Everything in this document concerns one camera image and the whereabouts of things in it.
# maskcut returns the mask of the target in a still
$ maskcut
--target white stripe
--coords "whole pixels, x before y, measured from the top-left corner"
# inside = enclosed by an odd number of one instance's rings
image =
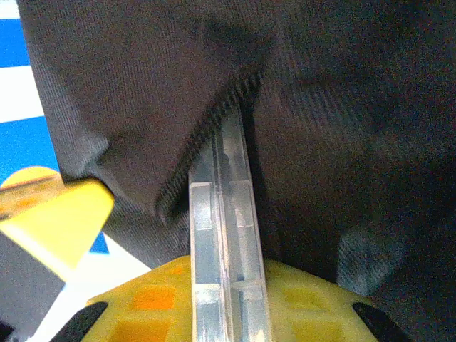
[[[18,19],[19,9],[15,0],[0,0],[0,19]]]
[[[0,123],[43,115],[31,67],[0,68]]]

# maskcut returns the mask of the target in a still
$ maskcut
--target clear plastic piece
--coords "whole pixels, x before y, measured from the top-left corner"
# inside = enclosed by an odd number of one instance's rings
[[[271,341],[252,179],[233,110],[190,170],[194,342]]]

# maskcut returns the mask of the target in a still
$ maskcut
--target black fabric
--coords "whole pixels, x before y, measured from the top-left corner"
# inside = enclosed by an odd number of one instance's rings
[[[244,115],[266,257],[371,295],[403,285],[395,271],[420,267],[411,251],[455,210],[453,1],[19,7],[62,172],[109,186],[105,231],[149,266],[188,253],[176,175],[209,109],[257,71]]]
[[[414,341],[454,341],[456,212],[410,246],[403,266],[374,293],[378,307]]]

